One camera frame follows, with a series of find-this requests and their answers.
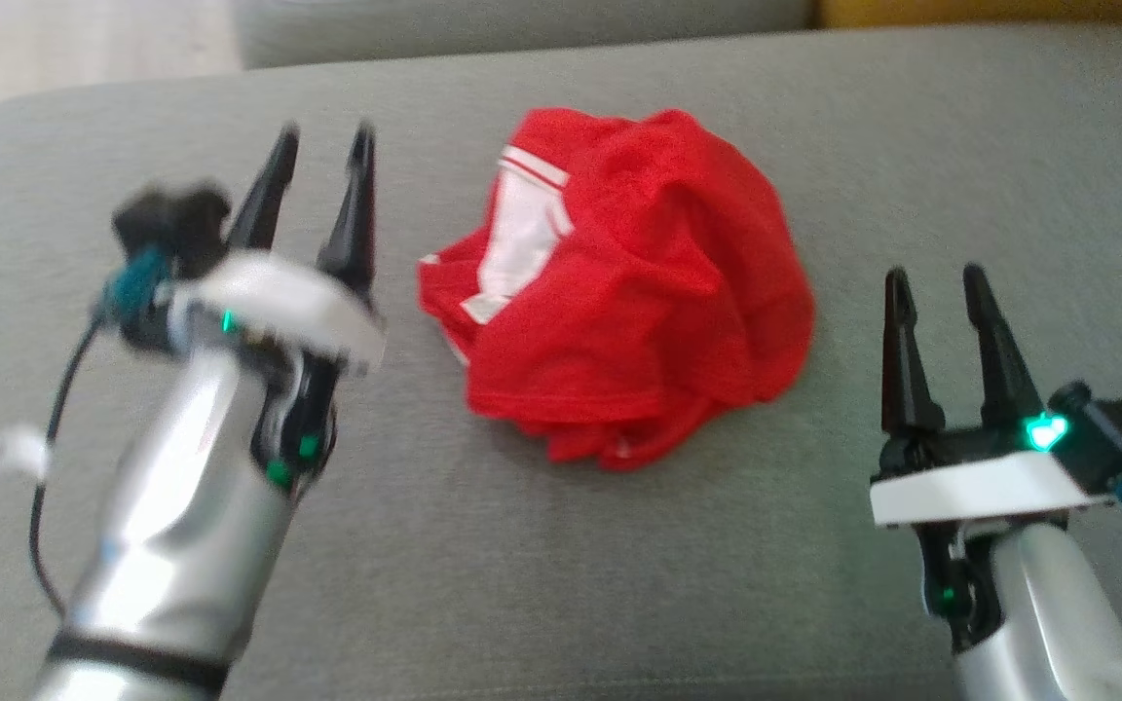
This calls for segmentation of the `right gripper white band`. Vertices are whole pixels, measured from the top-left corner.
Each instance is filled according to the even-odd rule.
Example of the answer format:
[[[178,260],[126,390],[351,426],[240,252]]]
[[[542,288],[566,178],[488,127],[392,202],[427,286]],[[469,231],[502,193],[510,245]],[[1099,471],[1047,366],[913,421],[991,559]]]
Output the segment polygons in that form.
[[[992,537],[976,535],[969,553],[967,528],[986,524],[1003,534],[1023,523],[1064,525],[1074,510],[1114,499],[1086,492],[1051,452],[1072,424],[1041,416],[1045,405],[985,268],[969,262],[962,279],[978,334],[983,427],[932,434],[947,418],[923,371],[907,271],[891,268],[884,283],[881,428],[907,439],[888,440],[881,471],[870,482],[874,523],[916,533],[923,605],[947,622],[954,653],[984,642],[1003,622],[991,573]]]

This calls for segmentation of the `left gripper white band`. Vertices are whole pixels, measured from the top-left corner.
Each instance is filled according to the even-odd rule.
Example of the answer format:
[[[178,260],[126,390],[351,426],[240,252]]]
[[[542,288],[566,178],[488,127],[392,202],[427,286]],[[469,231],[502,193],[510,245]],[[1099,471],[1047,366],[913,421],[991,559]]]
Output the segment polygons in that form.
[[[284,124],[230,232],[230,251],[269,251],[298,157],[298,124]],[[172,293],[168,338],[176,350],[230,351],[266,386],[252,413],[249,452],[284,490],[303,490],[337,443],[335,390],[377,371],[386,320],[370,301],[375,278],[377,133],[357,124],[337,222],[311,268],[276,253],[231,253],[204,278]]]

